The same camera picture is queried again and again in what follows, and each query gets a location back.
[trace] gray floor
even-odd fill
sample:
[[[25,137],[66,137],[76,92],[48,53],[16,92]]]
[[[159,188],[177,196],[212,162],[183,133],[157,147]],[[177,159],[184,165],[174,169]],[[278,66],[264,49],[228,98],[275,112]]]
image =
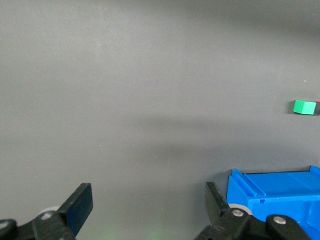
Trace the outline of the gray floor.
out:
[[[206,181],[319,164],[320,1],[1,1],[0,218],[92,183],[79,240],[192,240]]]

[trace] green cube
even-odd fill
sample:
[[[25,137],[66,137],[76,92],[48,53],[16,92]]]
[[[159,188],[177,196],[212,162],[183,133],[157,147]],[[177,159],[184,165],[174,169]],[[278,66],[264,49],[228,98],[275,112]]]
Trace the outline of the green cube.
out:
[[[316,109],[316,102],[295,100],[293,111],[298,114],[313,115]]]

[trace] gray surface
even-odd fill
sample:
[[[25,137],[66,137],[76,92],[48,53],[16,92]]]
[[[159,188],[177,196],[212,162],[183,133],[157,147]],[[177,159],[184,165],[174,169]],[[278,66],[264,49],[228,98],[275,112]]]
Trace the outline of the gray surface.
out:
[[[205,181],[319,164],[319,1],[1,1],[0,218],[91,182],[79,240],[188,240]]]

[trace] blue bin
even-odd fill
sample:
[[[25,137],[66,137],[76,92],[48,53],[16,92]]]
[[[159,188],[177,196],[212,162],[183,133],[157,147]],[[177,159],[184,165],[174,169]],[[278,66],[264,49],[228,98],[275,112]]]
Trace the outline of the blue bin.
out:
[[[320,168],[309,171],[241,173],[229,176],[226,201],[247,206],[266,221],[268,215],[286,215],[296,220],[313,240],[320,240]]]

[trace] screw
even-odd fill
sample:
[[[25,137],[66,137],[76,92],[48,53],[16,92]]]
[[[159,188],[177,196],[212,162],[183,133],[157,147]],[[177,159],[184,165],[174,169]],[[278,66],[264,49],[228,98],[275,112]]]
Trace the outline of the screw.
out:
[[[244,213],[238,209],[233,210],[232,214],[235,215],[236,217],[242,217],[244,215]]]
[[[42,215],[41,220],[47,220],[51,218],[52,214],[49,212],[46,212],[45,214]]]
[[[9,223],[7,221],[0,223],[0,229],[6,228],[8,226],[8,224]]]
[[[281,224],[281,225],[285,225],[287,223],[287,221],[281,216],[275,216],[273,218],[273,221],[275,221],[277,224]]]

